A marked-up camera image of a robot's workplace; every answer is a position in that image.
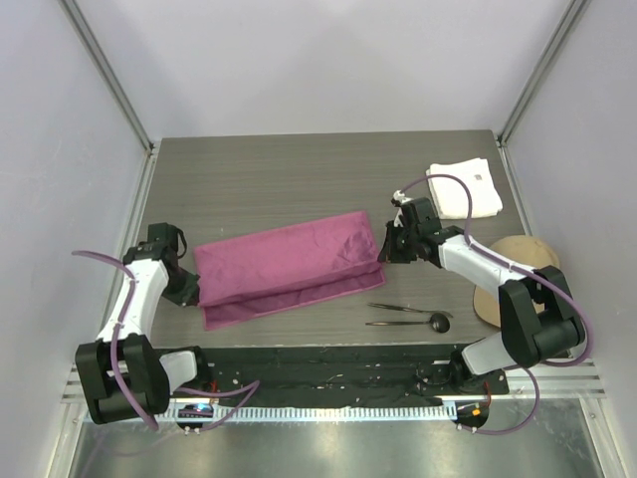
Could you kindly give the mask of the magenta cloth napkin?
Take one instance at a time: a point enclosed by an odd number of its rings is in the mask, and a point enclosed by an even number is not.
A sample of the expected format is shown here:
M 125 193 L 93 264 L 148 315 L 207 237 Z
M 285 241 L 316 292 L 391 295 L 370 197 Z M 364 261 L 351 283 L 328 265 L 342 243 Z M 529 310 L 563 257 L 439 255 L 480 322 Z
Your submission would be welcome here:
M 207 331 L 366 292 L 386 283 L 364 211 L 194 249 Z

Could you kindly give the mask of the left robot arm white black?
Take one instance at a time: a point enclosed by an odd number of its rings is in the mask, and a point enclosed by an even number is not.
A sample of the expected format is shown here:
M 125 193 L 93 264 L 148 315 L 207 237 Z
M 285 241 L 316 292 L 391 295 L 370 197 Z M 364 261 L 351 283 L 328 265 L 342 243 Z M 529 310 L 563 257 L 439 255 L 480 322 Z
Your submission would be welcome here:
M 91 418 L 106 424 L 138 417 L 156 430 L 155 417 L 167 410 L 177 388 L 199 397 L 211 387 L 212 373 L 203 363 L 200 348 L 162 355 L 150 343 L 160 300 L 174 299 L 185 306 L 197 298 L 198 277 L 179 266 L 178 254 L 167 245 L 132 247 L 122 260 L 86 250 L 72 254 L 107 263 L 123 273 L 106 324 L 94 341 L 76 350 L 75 365 Z

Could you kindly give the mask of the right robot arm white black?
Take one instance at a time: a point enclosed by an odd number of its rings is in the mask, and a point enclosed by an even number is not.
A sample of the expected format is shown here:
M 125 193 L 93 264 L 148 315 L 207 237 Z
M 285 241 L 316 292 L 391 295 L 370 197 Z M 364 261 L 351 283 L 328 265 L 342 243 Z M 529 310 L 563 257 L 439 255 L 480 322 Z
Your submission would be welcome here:
M 426 197 L 411 199 L 397 191 L 392 204 L 398 212 L 386 223 L 381 263 L 429 262 L 469 280 L 499 306 L 500 331 L 451 355 L 449 378 L 455 389 L 473 392 L 495 370 L 550 364 L 587 341 L 584 320 L 560 270 L 511 261 L 465 230 L 444 227 Z

